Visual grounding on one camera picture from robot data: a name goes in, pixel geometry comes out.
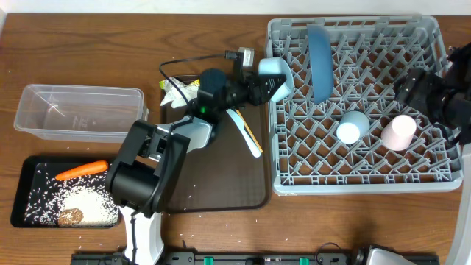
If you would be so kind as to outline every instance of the black cable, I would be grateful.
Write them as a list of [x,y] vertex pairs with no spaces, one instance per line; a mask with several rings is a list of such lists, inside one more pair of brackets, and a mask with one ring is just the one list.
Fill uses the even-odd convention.
[[131,214],[131,240],[132,240],[132,260],[131,264],[135,264],[135,256],[138,252],[138,243],[135,239],[135,215]]
[[343,251],[343,249],[339,245],[337,245],[333,242],[328,242],[328,243],[323,244],[319,249],[317,249],[316,255],[314,256],[314,258],[315,258],[316,262],[318,263],[318,265],[323,265],[323,263],[317,258],[317,256],[319,255],[319,252],[321,252],[322,248],[324,248],[328,245],[336,246],[336,247],[339,248],[339,250]]
[[210,59],[210,58],[216,58],[216,57],[224,57],[226,56],[226,54],[213,54],[213,55],[206,55],[206,56],[200,56],[200,57],[192,57],[192,58],[186,58],[186,59],[179,59],[179,60],[171,60],[171,61],[168,61],[168,62],[164,62],[164,63],[161,63],[159,65],[159,71],[160,73],[163,75],[163,77],[165,77],[165,79],[167,79],[171,85],[174,86],[175,89],[177,89],[178,93],[180,93],[180,95],[182,96],[183,100],[185,100],[185,103],[186,103],[186,106],[188,107],[188,112],[190,113],[190,116],[191,116],[191,120],[193,120],[193,115],[191,114],[191,106],[190,106],[190,102],[188,101],[188,99],[186,98],[185,94],[178,88],[178,86],[170,79],[169,76],[167,76],[163,70],[162,70],[162,66],[165,66],[165,65],[168,65],[168,64],[172,64],[172,63],[187,63],[187,62],[192,62],[192,61],[195,61],[195,60],[204,60],[204,59]]

